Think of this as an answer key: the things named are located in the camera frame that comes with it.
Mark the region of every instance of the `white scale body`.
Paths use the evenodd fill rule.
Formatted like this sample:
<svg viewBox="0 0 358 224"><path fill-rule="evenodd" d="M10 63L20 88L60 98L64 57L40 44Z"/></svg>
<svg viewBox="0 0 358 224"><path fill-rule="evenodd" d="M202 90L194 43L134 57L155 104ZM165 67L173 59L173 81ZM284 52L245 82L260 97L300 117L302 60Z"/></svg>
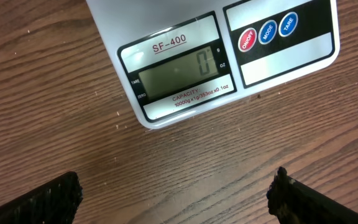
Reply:
<svg viewBox="0 0 358 224"><path fill-rule="evenodd" d="M336 0L87 0L137 119L150 129L332 64Z"/></svg>

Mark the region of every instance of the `wooden surface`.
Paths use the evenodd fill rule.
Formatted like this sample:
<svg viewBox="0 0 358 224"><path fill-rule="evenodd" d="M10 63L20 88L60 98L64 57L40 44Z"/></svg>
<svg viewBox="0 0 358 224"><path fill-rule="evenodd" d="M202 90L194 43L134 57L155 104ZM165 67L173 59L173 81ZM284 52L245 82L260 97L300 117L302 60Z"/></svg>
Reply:
<svg viewBox="0 0 358 224"><path fill-rule="evenodd" d="M358 0L338 8L332 66L148 131L84 0L0 0L0 205L73 170L75 223L278 223L285 166L358 212Z"/></svg>

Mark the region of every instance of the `red underline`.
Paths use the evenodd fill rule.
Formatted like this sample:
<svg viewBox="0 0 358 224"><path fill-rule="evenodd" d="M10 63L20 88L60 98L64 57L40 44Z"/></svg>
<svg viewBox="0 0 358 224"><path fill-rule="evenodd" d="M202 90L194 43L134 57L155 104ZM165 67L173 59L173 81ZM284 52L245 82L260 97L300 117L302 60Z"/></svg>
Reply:
<svg viewBox="0 0 358 224"><path fill-rule="evenodd" d="M159 54L159 53L162 53L162 52L164 52L164 51L166 51L166 50L172 49L172 48L174 48L174 47L178 47L179 45L182 45L182 44L185 44L185 43L187 43L187 42L183 42L183 43L181 43L181 44L175 45L175 46L170 47L170 48L168 48L168 49L165 49L165 50L163 50L163 51L157 52L157 53L155 53L155 55L156 55L156 54Z"/></svg>

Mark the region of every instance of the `digital display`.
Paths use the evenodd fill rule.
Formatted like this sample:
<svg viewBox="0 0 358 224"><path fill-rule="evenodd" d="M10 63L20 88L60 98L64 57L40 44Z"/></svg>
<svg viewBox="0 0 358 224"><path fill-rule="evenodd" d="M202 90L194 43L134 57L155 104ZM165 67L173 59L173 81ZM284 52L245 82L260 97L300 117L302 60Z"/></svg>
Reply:
<svg viewBox="0 0 358 224"><path fill-rule="evenodd" d="M139 73L149 99L158 98L219 74L211 47Z"/></svg>

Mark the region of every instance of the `red button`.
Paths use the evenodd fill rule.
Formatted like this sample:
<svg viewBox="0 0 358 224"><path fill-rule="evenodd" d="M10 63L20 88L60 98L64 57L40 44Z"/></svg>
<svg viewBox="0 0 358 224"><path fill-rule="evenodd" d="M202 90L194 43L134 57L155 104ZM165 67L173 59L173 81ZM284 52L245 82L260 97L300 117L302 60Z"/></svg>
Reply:
<svg viewBox="0 0 358 224"><path fill-rule="evenodd" d="M246 29L240 36L239 49L241 52L249 51L256 43L257 33L254 28Z"/></svg>

